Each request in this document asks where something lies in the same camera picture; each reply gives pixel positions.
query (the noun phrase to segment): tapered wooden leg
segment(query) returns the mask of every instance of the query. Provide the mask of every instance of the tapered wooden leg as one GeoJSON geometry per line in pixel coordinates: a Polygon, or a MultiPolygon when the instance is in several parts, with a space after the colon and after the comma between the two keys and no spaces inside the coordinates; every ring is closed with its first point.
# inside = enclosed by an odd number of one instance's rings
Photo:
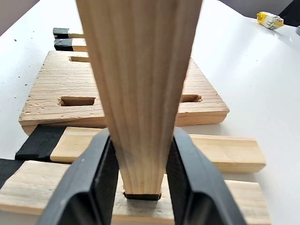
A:
{"type": "Polygon", "coordinates": [[[126,194],[160,193],[201,3],[77,0],[126,194]]]}

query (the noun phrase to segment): white table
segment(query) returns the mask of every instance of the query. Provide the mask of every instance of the white table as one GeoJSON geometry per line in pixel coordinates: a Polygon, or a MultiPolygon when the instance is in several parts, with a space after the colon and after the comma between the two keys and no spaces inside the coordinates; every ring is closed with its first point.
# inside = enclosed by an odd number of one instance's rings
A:
{"type": "MultiPolygon", "coordinates": [[[[18,117],[49,50],[53,27],[80,27],[74,0],[41,0],[0,37],[1,158],[14,158],[27,136],[18,117]]],[[[205,0],[192,57],[230,108],[217,125],[189,133],[255,137],[267,166],[260,183],[274,225],[299,224],[300,37],[268,30],[216,0],[205,0]]],[[[36,216],[0,212],[0,224],[34,224],[36,216]]]]}

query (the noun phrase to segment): mortise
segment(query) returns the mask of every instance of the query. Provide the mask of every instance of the mortise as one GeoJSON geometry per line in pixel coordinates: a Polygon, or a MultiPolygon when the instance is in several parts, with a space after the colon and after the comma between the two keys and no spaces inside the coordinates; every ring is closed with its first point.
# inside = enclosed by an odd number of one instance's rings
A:
{"type": "Polygon", "coordinates": [[[71,62],[90,62],[89,57],[71,56],[69,58],[71,62]]]}
{"type": "Polygon", "coordinates": [[[202,97],[200,95],[181,95],[180,102],[201,102],[202,97]]]}
{"type": "Polygon", "coordinates": [[[60,106],[94,105],[94,103],[95,103],[95,97],[62,96],[59,98],[60,106]]]}

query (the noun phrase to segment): clamp jaw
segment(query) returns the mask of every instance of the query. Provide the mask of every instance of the clamp jaw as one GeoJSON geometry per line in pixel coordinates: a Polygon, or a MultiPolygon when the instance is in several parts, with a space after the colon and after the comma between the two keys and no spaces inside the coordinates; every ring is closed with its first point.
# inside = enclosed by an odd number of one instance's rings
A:
{"type": "MultiPolygon", "coordinates": [[[[176,127],[166,172],[176,225],[246,225],[219,170],[176,127]]],[[[119,166],[108,129],[68,168],[38,225],[109,225],[119,166]]]]}

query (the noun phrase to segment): wooden board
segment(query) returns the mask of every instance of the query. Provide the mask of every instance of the wooden board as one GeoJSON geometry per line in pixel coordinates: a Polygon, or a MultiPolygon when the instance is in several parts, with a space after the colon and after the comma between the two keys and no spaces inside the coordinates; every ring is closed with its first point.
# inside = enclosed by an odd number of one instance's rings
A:
{"type": "MultiPolygon", "coordinates": [[[[67,127],[50,155],[52,161],[72,163],[101,129],[67,127]]],[[[201,152],[224,173],[255,173],[266,165],[254,138],[190,135],[201,152]]]]}
{"type": "MultiPolygon", "coordinates": [[[[89,61],[87,56],[86,52],[48,53],[20,115],[19,122],[23,127],[37,124],[106,127],[90,63],[70,61],[71,57],[89,61]],[[95,102],[85,106],[61,106],[61,97],[92,97],[95,102]]],[[[183,94],[199,95],[202,100],[180,103],[176,126],[220,123],[229,112],[226,104],[192,60],[183,94]]]]}
{"type": "MultiPolygon", "coordinates": [[[[0,189],[0,210],[40,215],[69,165],[25,161],[0,189]]],[[[258,183],[225,181],[249,225],[270,225],[267,206],[258,183]]],[[[174,224],[166,175],[157,202],[128,200],[119,175],[112,224],[174,224]]]]}

